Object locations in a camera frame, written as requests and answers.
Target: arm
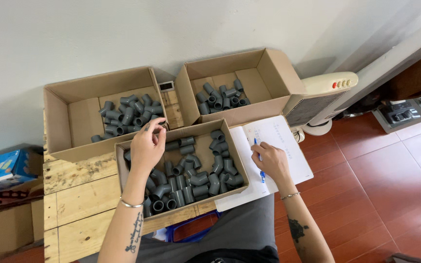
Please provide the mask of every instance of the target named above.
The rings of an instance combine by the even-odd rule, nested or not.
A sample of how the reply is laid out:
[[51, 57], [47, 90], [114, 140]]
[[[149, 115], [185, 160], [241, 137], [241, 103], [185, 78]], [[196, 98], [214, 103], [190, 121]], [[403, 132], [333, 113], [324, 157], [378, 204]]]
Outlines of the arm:
[[[285, 152], [265, 142], [251, 147], [252, 159], [259, 169], [275, 181], [281, 197], [298, 192], [290, 177]], [[293, 243], [302, 262], [334, 262], [332, 253], [311, 216], [301, 196], [294, 195], [283, 200]]]
[[[165, 128], [159, 125], [165, 118], [156, 118], [139, 131], [131, 141], [131, 167], [121, 200], [130, 205], [139, 205], [144, 201], [144, 189], [152, 168], [159, 162], [165, 151]], [[160, 131], [159, 136], [153, 131]], [[143, 206], [131, 208], [121, 201], [116, 206], [115, 214], [108, 227], [98, 262], [136, 262], [141, 242]]]

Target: cardboard box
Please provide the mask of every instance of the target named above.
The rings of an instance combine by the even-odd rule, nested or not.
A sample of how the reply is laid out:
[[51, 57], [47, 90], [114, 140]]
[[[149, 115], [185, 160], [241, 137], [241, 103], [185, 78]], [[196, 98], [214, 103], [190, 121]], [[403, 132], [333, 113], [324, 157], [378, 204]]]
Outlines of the cardboard box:
[[[196, 94], [208, 82], [234, 87], [239, 79], [251, 104], [201, 116]], [[282, 51], [262, 49], [185, 63], [175, 80], [175, 91], [185, 126], [225, 118], [229, 126], [279, 115], [291, 94], [304, 94], [306, 89]]]
[[0, 191], [37, 179], [42, 165], [43, 156], [30, 149], [0, 154]]
[[91, 136], [105, 133], [103, 118], [98, 111], [106, 100], [113, 101], [118, 110], [120, 97], [131, 94], [141, 97], [145, 93], [160, 101], [165, 114], [159, 86], [150, 67], [46, 85], [44, 102], [48, 151], [55, 158], [70, 162], [111, 152], [115, 143], [131, 140], [134, 134], [92, 143]]
[[34, 241], [38, 241], [40, 239], [43, 239], [44, 233], [43, 199], [34, 201], [30, 205], [32, 206], [32, 225]]
[[[214, 200], [217, 200], [226, 196], [230, 196], [233, 194], [241, 193], [243, 190], [248, 188], [249, 186], [248, 175], [246, 174], [245, 168], [243, 167], [243, 163], [241, 162], [241, 158], [237, 152], [235, 143], [233, 142], [233, 139], [231, 138], [231, 134], [228, 129], [227, 122], [224, 119], [197, 124], [190, 127], [184, 127], [184, 128], [180, 128], [180, 129], [176, 129], [172, 131], [167, 131], [167, 142], [174, 141], [179, 138], [183, 138], [183, 137], [187, 137], [191, 135], [194, 136], [194, 140], [195, 140], [194, 147], [196, 149], [196, 152], [194, 154], [201, 160], [201, 163], [202, 163], [201, 169], [198, 169], [197, 172], [211, 171], [212, 164], [214, 163], [214, 155], [212, 154], [212, 151], [209, 149], [209, 145], [212, 142], [210, 132], [214, 130], [218, 130], [218, 129], [222, 130], [222, 132], [225, 134], [225, 140], [228, 143], [228, 151], [230, 153], [230, 158], [233, 159], [233, 164], [237, 168], [238, 172], [243, 176], [243, 179], [244, 179], [243, 186], [240, 188], [228, 191], [226, 193], [204, 199], [202, 201], [194, 202], [189, 205], [182, 206], [180, 208], [176, 208], [171, 211], [163, 212], [161, 214], [145, 218], [144, 219], [145, 221], [149, 220], [150, 218], [168, 216], [170, 214], [178, 212], [189, 206], [195, 206], [198, 204], [214, 201]], [[123, 189], [123, 187], [125, 186], [126, 180], [129, 175], [128, 165], [125, 159], [123, 158], [123, 154], [125, 151], [129, 150], [130, 147], [131, 147], [131, 141], [126, 141], [126, 142], [118, 143], [115, 145], [116, 163], [118, 165], [118, 174], [120, 177], [121, 189]], [[161, 161], [159, 161], [159, 163], [155, 166], [155, 168], [164, 172], [165, 170], [163, 167], [163, 163], [166, 160], [171, 160], [173, 162], [173, 165], [176, 165], [178, 164], [178, 161], [181, 158], [183, 158], [183, 156], [180, 154], [179, 150], [164, 152]]]
[[30, 204], [0, 211], [0, 255], [12, 252], [33, 241]]

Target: gray pants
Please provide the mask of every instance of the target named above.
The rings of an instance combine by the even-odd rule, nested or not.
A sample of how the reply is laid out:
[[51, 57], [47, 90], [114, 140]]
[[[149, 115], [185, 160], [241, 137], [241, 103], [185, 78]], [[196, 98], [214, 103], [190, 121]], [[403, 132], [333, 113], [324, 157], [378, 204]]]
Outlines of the gray pants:
[[[169, 243], [143, 237], [137, 262], [182, 263], [195, 255], [218, 248], [277, 249], [274, 237], [274, 195], [225, 211], [200, 242]], [[96, 262], [98, 253], [79, 260]]]

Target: script tattoo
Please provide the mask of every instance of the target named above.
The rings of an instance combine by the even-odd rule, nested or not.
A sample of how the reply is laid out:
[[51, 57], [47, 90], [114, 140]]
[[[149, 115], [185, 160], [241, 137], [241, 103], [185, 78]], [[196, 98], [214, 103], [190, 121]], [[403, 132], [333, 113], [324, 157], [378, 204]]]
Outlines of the script tattoo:
[[297, 220], [290, 219], [290, 218], [289, 218], [289, 227], [290, 227], [290, 233], [292, 234], [292, 238], [293, 240], [295, 240], [296, 243], [298, 243], [298, 239], [300, 237], [305, 236], [305, 234], [303, 233], [303, 229], [309, 229], [307, 225], [301, 226]]
[[141, 227], [143, 222], [142, 212], [137, 213], [136, 222], [134, 222], [134, 232], [131, 233], [131, 243], [126, 247], [126, 252], [136, 253], [136, 246], [133, 243], [138, 243], [141, 238]]

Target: person's left hand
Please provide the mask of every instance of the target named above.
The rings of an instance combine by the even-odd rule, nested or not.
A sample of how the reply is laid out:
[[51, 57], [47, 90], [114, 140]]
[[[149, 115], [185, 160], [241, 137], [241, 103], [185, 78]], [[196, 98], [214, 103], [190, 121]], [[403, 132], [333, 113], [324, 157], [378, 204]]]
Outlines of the person's left hand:
[[156, 118], [146, 123], [131, 141], [131, 171], [149, 176], [165, 151], [167, 130], [159, 125], [166, 118]]

